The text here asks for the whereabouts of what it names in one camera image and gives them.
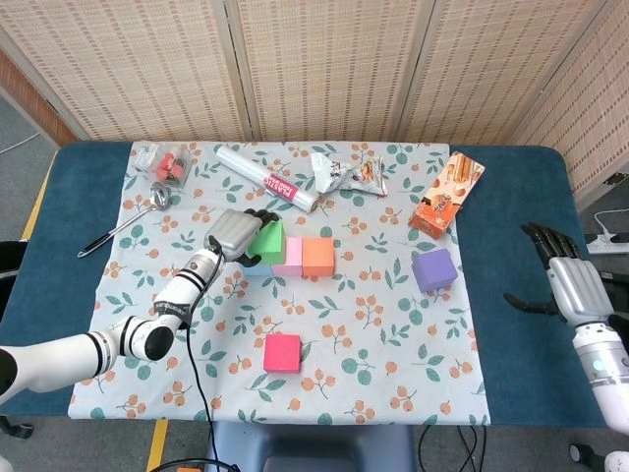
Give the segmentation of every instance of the snack box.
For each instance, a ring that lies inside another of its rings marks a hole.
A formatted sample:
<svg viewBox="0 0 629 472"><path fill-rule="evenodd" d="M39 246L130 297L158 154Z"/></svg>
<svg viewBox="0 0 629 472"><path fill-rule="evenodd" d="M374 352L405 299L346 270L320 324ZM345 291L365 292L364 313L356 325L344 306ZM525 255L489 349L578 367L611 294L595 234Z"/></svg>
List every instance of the snack box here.
<svg viewBox="0 0 629 472"><path fill-rule="evenodd" d="M424 231L433 239L440 238L483 172L485 167L474 159L462 152L453 152L415 208L409 226Z"/></svg>

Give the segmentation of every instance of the table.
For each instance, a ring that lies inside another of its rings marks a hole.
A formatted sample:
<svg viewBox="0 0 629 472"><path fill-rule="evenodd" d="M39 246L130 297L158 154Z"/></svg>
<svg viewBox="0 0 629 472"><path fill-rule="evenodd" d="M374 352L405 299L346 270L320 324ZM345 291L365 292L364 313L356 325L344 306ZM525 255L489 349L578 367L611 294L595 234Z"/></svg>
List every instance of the table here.
<svg viewBox="0 0 629 472"><path fill-rule="evenodd" d="M131 156L144 152L134 143ZM304 213L265 195L216 159L221 144L176 145L194 168L172 205L116 235L96 288L90 330L129 315L152 317L152 297L202 245L222 212L272 209L286 236L328 238L336 253L328 277L251 276L226 265L200 299L191 349L201 389L217 421L264 424L467 424L490 422L456 224L438 241L404 224L446 162L449 146L348 142L233 143L246 159L312 191L310 155L326 152L362 164L382 156L388 196L334 192ZM148 201L152 175L128 165L118 223ZM96 237L92 231L86 239ZM445 249L456 279L421 293L410 274L420 253ZM299 335L296 375L262 367L268 336ZM111 370L75 385L72 418L200 419L186 336L156 362L118 359Z"/></svg>
<svg viewBox="0 0 629 472"><path fill-rule="evenodd" d="M108 227L116 219L129 148L124 143L79 143L57 155L0 327L0 343L32 344L87 329L93 290L108 254L97 252L79 264L76 248L85 242L82 235L89 227ZM559 320L521 314L501 296L510 291L544 299L549 294L521 223L534 220L556 227L584 247L561 156L545 147L451 150L468 153L487 168L485 185L466 201L457 224L492 423L601 426L571 347L571 330ZM71 392L24 392L3 405L2 413L65 414Z"/></svg>

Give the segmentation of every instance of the black cable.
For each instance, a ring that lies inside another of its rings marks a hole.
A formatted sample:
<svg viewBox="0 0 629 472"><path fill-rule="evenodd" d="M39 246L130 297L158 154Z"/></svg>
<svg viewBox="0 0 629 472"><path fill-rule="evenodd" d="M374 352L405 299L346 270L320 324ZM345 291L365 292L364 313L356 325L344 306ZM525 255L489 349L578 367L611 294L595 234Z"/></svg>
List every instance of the black cable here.
<svg viewBox="0 0 629 472"><path fill-rule="evenodd" d="M483 425L483 448L481 449L481 465L479 465L479 472L483 472L483 464L485 463L486 447L487 447L487 426Z"/></svg>
<svg viewBox="0 0 629 472"><path fill-rule="evenodd" d="M220 268L220 263L223 260L223 252L219 251L218 260L216 261L216 265L214 266L214 270L212 271L211 276L209 277L209 281L207 284L209 285L218 269ZM197 302L193 306L193 310L197 307ZM193 356L193 349L190 344L190 327L186 329L186 347L188 348L188 357L190 358L190 363L193 365L193 371L195 372L195 381L197 382L197 389L199 390L199 394L201 399L203 400L203 407L205 408L205 415L207 416L207 423L209 424L209 440L212 444L212 452L214 453L214 458L216 462L220 462L218 460L218 452L216 451L216 440L214 439L214 422L212 421L211 415L209 413L209 406L207 405L207 398L205 398L205 393L203 392L203 388L200 386L200 378L199 378L199 370L197 369L197 363L195 362L195 357ZM219 465L216 464L216 472L219 472Z"/></svg>
<svg viewBox="0 0 629 472"><path fill-rule="evenodd" d="M190 358L190 362L193 365L193 371L195 371L195 381L197 382L197 389L199 390L200 397L203 400L203 407L205 408L205 415L207 416L207 423L209 424L209 440L212 444L212 451L214 453L214 457L218 460L218 453L216 452L216 442L214 440L214 422L209 414L209 406L207 405L207 398L205 398L205 393L200 386L200 378L199 371L197 370L197 364L195 363L195 358L193 357L193 350L190 345L190 328L186 329L186 347L188 348L188 357Z"/></svg>
<svg viewBox="0 0 629 472"><path fill-rule="evenodd" d="M465 437L463 436L463 431L461 430L460 426L457 426L456 429L459 432L459 438L461 438L461 441L463 442L463 445L465 446L465 450L467 450L468 452L468 456L465 459L465 462L463 462L463 465L461 466L461 468L459 469L459 472L463 472L463 470L465 469L465 466L468 465L468 462L471 460L472 461L472 470L474 472L476 472L476 464L474 463L474 457L472 454L474 454L474 451L476 450L476 446L478 444L478 437L476 435L476 430L474 429L473 426L470 426L470 429L472 430L472 433L474 435L474 445L472 446L472 449L470 450L470 446L468 445L468 442L466 441Z"/></svg>
<svg viewBox="0 0 629 472"><path fill-rule="evenodd" d="M229 470L230 472L241 472L240 469L238 468L237 465L229 465L226 464L225 462L221 462L220 460L214 460L214 459L206 459L206 458L190 458L190 459L179 459L179 460L172 460L170 462L166 462L164 464L158 465L157 467L155 467L154 469L152 469L150 472L160 472L161 470L166 470L169 467L174 467L176 465L202 465L202 464L209 464L209 465L216 465L216 468L221 467L225 470Z"/></svg>
<svg viewBox="0 0 629 472"><path fill-rule="evenodd" d="M422 462L422 443L424 442L424 437L426 433L429 431L430 425L426 426L426 429L422 431L422 435L420 436L420 442L417 445L417 460L420 463L420 471L426 472L426 467L424 467L424 463Z"/></svg>
<svg viewBox="0 0 629 472"><path fill-rule="evenodd" d="M418 443L418 448L417 448L417 458L418 458L418 462L420 464L420 472L427 472L426 467L424 466L424 462L422 461L422 444L424 443L424 439L426 437L426 434L428 433L429 429L430 429L431 425L427 425L426 428L422 431L422 434L420 435L420 441ZM472 448L470 449L470 446L468 445L465 437L463 436L463 432L461 430L461 427L457 427L458 432L459 432L459 437L461 438L461 441L463 442L463 445L465 446L465 449L467 451L467 458L465 459L465 462L463 462L463 465L461 466L461 468L459 469L459 472L462 472L466 465L468 464L468 462L472 461L472 468L475 472L477 472L477 468L476 468L476 464L474 462L474 451L476 450L476 447L478 445L478 436L476 433L476 429L473 426L470 426L470 429L472 430L472 433L474 435L474 442L472 444ZM485 452L486 452L486 426L483 425L483 433L484 433L484 440L483 440L483 449L481 452L481 465L479 466L478 472L482 472L483 471L483 465L485 462Z"/></svg>

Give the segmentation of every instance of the snack wrapper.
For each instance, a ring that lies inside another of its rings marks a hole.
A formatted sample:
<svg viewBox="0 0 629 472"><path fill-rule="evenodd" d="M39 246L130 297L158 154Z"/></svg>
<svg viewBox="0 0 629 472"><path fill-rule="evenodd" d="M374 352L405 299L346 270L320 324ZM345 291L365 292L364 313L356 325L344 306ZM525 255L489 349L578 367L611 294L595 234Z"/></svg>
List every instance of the snack wrapper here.
<svg viewBox="0 0 629 472"><path fill-rule="evenodd" d="M452 152L411 215L409 226L433 239L440 238L483 172L485 168L474 159L458 151Z"/></svg>
<svg viewBox="0 0 629 472"><path fill-rule="evenodd" d="M332 160L321 152L311 154L314 187L325 194L332 190L360 190L386 196L382 178L382 156L371 157L358 165Z"/></svg>

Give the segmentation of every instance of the cable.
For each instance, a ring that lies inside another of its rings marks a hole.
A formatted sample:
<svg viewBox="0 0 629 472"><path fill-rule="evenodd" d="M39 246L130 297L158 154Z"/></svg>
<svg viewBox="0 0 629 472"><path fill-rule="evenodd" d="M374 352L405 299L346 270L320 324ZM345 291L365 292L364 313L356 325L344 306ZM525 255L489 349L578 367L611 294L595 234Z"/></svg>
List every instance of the cable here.
<svg viewBox="0 0 629 472"><path fill-rule="evenodd" d="M420 442L417 445L417 460L420 463L421 472L426 472L426 467L424 467L424 463L422 462L422 443L424 442L424 437L426 433L429 431L430 425L426 426L426 429L422 431L422 435L420 436Z"/></svg>
<svg viewBox="0 0 629 472"><path fill-rule="evenodd" d="M463 462L463 465L461 466L461 468L459 469L459 472L463 472L463 470L465 469L465 466L468 465L468 462L471 460L472 461L472 470L474 472L476 472L476 464L474 463L474 458L472 456L472 454L474 454L474 451L476 450L476 446L478 443L478 437L476 436L476 430L474 429L473 426L470 426L470 429L472 430L472 433L474 434L474 445L472 446L472 450L470 450L470 446L468 445L468 442L465 440L465 437L463 436L463 431L461 430L460 426L457 426L456 429L459 432L459 438L461 438L461 441L463 442L463 445L465 446L465 450L467 450L468 452L468 456L465 459L465 462Z"/></svg>
<svg viewBox="0 0 629 472"><path fill-rule="evenodd" d="M215 465L216 468L221 467L225 470L229 470L230 472L241 472L241 470L238 468L237 465L229 465L229 464L226 464L225 462L221 462L220 460L206 459L204 457L172 460L170 462L166 462L164 464L158 465L157 467L152 469L150 472L159 472L161 470L166 470L170 467L174 467L175 465L190 465L190 464L194 464L194 465L209 464L209 465Z"/></svg>
<svg viewBox="0 0 629 472"><path fill-rule="evenodd" d="M216 276L218 269L220 268L220 263L223 260L223 252L219 250L218 260L216 261L216 265L214 266L214 270L212 271L211 276L209 277L209 281L207 285L209 285ZM192 310L197 307L197 302L193 305ZM214 422L212 421L211 415L209 413L209 406L207 405L207 398L205 398L205 393L203 392L203 388L200 386L200 378L199 378L199 370L197 369L197 363L195 362L195 357L193 356L193 349L190 344L190 327L186 328L186 347L188 348L188 357L190 358L190 363L193 365L193 371L195 372L195 381L197 382L197 389L199 390L199 394L201 399L203 400L203 407L205 408L205 415L207 416L207 423L209 424L209 440L212 444L212 452L214 453L214 458L218 461L218 452L216 451L216 440L214 439ZM216 472L218 472L219 465L216 464Z"/></svg>
<svg viewBox="0 0 629 472"><path fill-rule="evenodd" d="M598 211L596 213L594 213L594 220L599 224L600 228L602 229L602 233L607 236L607 239L609 239L609 231L607 231L607 228L605 228L604 224L602 224L599 220L599 215L600 214L607 214L607 213L620 213L622 211L629 211L629 208L623 208L623 209L606 209L605 211Z"/></svg>
<svg viewBox="0 0 629 472"><path fill-rule="evenodd" d="M424 462L422 460L422 444L424 443L424 439L428 433L430 429L430 425L427 425L426 428L422 431L422 434L420 435L420 441L418 443L418 450L417 450L417 458L418 458L418 462L420 463L420 471L421 472L427 472L426 467L424 466ZM473 426L470 426L470 429L472 430L472 433L474 435L474 442L472 444L472 448L470 449L470 446L468 445L465 437L463 436L463 431L461 430L461 427L457 427L458 432L459 432L459 437L461 438L461 441L463 442L463 445L465 446L466 452L467 452L467 457L465 459L465 462L463 462L463 465L459 468L459 472L462 472L465 467L467 466L468 462L472 462L472 469L475 472L483 472L483 465L485 464L485 453L486 453L486 444L487 444L487 430L486 430L486 426L483 425L483 448L481 451L481 462L477 471L476 468L476 464L474 462L474 451L476 450L476 447L478 445L478 436L476 433L476 429Z"/></svg>
<svg viewBox="0 0 629 472"><path fill-rule="evenodd" d="M24 143L28 143L30 140L34 140L34 139L35 139L36 137L38 137L38 136L39 136L39 133L35 133L34 135L29 136L28 138L26 138L26 139L25 139L25 140L23 140L23 141L20 141L20 142L19 142L19 143L17 143L17 144L14 144L14 145L12 145L12 146L9 146L9 147L7 147L7 148L5 148L5 149L0 150L0 154L4 154L5 152L9 152L10 150L15 149L15 148L19 148L19 147L20 147L21 145L23 145Z"/></svg>
<svg viewBox="0 0 629 472"><path fill-rule="evenodd" d="M479 465L479 472L483 472L483 465L485 464L486 447L487 447L487 426L483 425L483 448L481 449L481 464Z"/></svg>

